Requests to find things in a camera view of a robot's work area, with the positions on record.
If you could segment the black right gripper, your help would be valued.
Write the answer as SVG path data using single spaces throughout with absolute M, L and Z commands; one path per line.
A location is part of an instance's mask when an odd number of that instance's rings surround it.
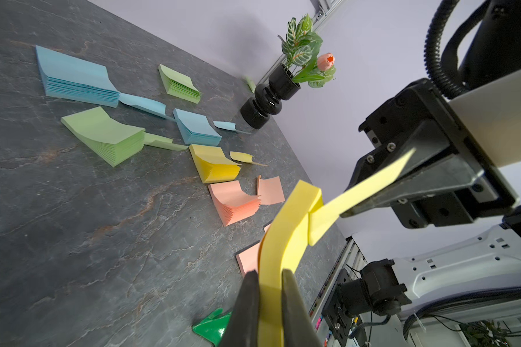
M 359 127 L 374 144 L 347 189 L 404 154 L 402 176 L 340 216 L 391 208 L 405 228 L 471 224 L 511 213 L 518 197 L 430 80 L 409 84 Z

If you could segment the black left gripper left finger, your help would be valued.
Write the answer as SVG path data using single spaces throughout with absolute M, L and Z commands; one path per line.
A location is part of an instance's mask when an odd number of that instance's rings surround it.
M 258 345 L 260 286 L 258 273 L 248 272 L 240 287 L 220 347 L 254 347 Z

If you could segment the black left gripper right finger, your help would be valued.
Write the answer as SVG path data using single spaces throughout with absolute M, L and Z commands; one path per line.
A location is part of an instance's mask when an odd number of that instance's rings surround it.
M 282 271 L 282 325 L 285 347 L 321 346 L 289 269 Z

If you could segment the pink memo pad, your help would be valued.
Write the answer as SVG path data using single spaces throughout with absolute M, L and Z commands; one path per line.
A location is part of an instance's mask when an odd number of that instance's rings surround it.
M 242 277 L 250 272 L 258 271 L 258 253 L 260 250 L 260 242 L 257 242 L 243 251 L 237 253 L 236 260 Z
M 208 190 L 223 226 L 255 215 L 261 203 L 257 195 L 243 192 L 238 181 L 210 184 Z

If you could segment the yellow fanned memo pad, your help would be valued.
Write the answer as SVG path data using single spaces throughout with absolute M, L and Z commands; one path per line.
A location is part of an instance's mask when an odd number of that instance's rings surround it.
M 309 245 L 309 212 L 322 206 L 318 187 L 299 181 L 263 237 L 259 253 L 258 345 L 283 346 L 282 271 L 295 272 Z

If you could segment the torn pink memo page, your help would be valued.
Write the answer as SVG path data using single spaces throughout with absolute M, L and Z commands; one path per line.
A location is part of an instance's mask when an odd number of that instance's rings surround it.
M 257 178 L 257 196 L 261 205 L 275 205 L 285 201 L 279 176 L 270 179 Z

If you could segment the torn yellow memo page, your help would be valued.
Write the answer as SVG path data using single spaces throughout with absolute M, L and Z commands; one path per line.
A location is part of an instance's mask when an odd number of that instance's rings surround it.
M 248 154 L 248 153 L 231 151 L 230 158 L 232 160 L 240 162 L 240 163 L 247 163 L 247 164 L 257 165 L 257 166 L 266 166 L 266 164 L 255 162 L 253 160 L 253 155 Z

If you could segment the torn green memo page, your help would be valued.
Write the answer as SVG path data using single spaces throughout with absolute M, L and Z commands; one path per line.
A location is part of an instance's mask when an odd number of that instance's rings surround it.
M 253 80 L 247 76 L 244 77 L 244 80 L 249 87 L 250 91 L 254 93 L 256 91 L 256 84 L 253 82 Z

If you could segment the torn blue memo page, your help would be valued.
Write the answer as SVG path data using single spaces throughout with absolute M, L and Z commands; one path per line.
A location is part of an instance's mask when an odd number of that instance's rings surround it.
M 220 130 L 225 130 L 228 132 L 236 132 L 240 134 L 248 134 L 248 132 L 244 130 L 240 130 L 237 128 L 237 124 L 229 121 L 215 121 L 214 126 Z

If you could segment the light blue memo pad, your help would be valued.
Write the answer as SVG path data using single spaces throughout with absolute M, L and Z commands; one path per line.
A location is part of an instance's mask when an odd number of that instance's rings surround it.
M 120 92 L 107 68 L 51 49 L 36 46 L 36 58 L 45 95 L 116 108 Z

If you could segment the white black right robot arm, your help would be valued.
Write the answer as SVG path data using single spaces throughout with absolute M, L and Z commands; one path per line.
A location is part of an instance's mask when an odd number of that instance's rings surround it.
M 405 330 L 433 312 L 521 298 L 521 205 L 515 192 L 478 147 L 427 79 L 409 84 L 360 125 L 375 145 L 350 180 L 358 184 L 405 153 L 411 159 L 393 184 L 364 198 L 343 218 L 391 208 L 410 229 L 502 222 L 457 244 L 415 257 L 373 261 L 353 278 L 341 270 L 322 317 L 341 344 L 357 334 L 353 319 L 367 312 L 388 320 L 409 305 Z

